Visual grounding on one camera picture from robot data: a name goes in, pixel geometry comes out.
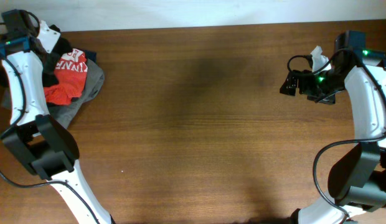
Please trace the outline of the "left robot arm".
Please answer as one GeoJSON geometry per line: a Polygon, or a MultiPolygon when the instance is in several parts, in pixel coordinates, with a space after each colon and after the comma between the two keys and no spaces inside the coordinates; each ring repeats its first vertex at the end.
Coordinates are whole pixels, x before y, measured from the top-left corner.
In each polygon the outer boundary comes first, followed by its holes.
{"type": "Polygon", "coordinates": [[[83,176],[75,139],[50,115],[45,100],[43,64],[60,33],[22,9],[1,16],[7,33],[0,40],[0,59],[12,112],[0,141],[30,174],[43,180],[34,187],[52,186],[79,223],[113,223],[83,176]]]}

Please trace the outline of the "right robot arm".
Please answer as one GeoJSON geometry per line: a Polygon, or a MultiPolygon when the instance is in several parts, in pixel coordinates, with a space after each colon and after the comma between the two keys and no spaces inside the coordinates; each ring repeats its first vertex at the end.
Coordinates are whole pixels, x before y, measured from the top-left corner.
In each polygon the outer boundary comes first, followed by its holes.
{"type": "Polygon", "coordinates": [[[368,49],[363,32],[348,30],[337,36],[332,57],[316,47],[306,60],[309,68],[290,70],[280,93],[333,105],[346,91],[355,136],[352,149],[332,166],[327,190],[288,221],[353,223],[356,215],[386,208],[386,53],[368,49]]]}

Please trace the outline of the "black polo shirt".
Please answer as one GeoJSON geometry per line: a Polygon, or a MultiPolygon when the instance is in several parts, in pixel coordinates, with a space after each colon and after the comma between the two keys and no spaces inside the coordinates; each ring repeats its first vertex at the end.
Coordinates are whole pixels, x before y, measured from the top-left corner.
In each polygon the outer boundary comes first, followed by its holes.
{"type": "MultiPolygon", "coordinates": [[[[70,42],[63,37],[60,37],[52,52],[47,56],[46,61],[43,63],[43,87],[51,87],[59,84],[59,81],[54,74],[55,66],[63,54],[72,51],[73,48],[71,47],[70,42]]],[[[0,85],[4,88],[9,87],[6,71],[2,67],[0,67],[0,85]]]]}

